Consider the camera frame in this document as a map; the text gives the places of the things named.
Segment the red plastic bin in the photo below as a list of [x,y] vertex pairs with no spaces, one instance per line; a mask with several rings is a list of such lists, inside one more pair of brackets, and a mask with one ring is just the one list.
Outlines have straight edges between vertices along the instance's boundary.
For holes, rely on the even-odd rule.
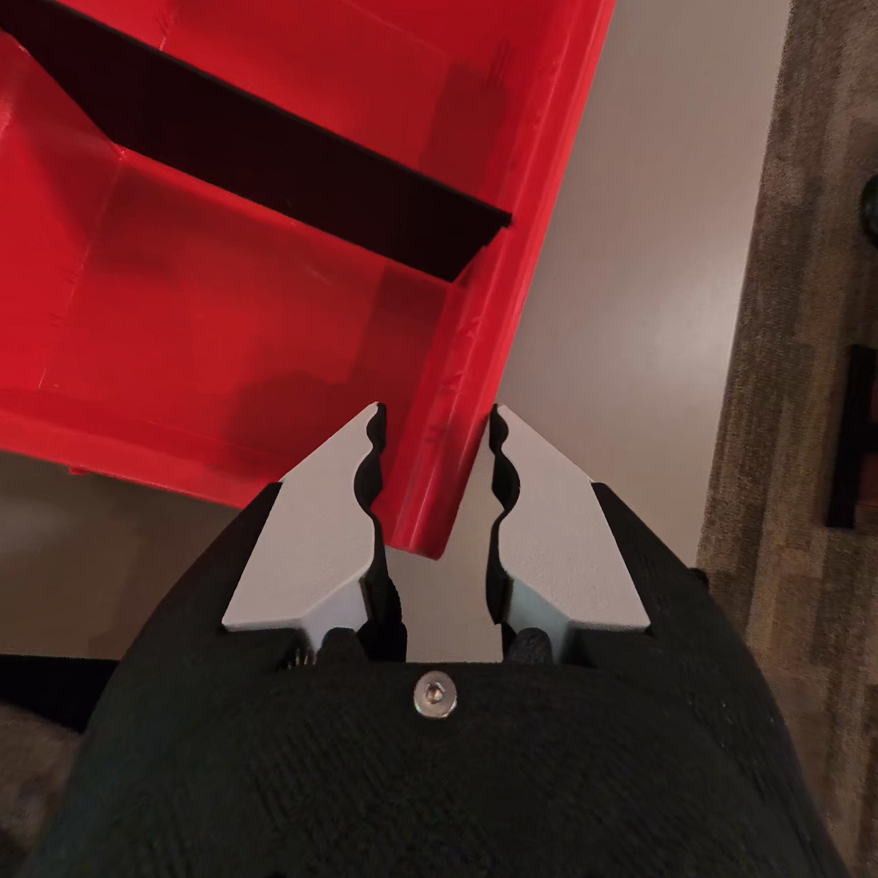
[[452,282],[114,145],[2,29],[2,449],[244,507],[372,402],[438,558],[615,2],[59,2],[512,214]]

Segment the person's grey clothing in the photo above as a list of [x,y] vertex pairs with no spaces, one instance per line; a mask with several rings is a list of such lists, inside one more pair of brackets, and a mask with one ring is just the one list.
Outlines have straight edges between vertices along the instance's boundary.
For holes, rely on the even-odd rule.
[[82,734],[1,705],[1,875],[14,876],[45,834]]

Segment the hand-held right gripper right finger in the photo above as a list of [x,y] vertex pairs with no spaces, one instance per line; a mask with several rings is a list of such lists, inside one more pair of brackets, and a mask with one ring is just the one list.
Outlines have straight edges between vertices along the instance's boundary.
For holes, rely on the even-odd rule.
[[527,629],[568,651],[584,630],[643,633],[649,618],[594,481],[505,405],[488,423],[492,491],[486,599],[504,643]]

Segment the black bin divider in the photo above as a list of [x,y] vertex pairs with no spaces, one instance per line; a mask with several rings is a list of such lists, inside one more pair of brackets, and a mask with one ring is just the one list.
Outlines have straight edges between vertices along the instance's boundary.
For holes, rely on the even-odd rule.
[[446,282],[512,214],[59,2],[2,29],[114,145]]

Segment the black frame object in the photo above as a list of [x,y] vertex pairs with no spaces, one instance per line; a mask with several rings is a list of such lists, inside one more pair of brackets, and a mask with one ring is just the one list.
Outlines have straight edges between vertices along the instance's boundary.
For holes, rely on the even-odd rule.
[[877,351],[849,350],[826,525],[853,530],[861,509],[877,507]]

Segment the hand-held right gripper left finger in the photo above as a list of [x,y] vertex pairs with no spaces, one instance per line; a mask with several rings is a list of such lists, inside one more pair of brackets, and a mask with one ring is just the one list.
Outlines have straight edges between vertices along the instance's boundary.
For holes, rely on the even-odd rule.
[[381,524],[386,407],[369,404],[289,471],[222,618],[227,631],[300,631],[318,652],[351,629],[367,653],[405,653]]

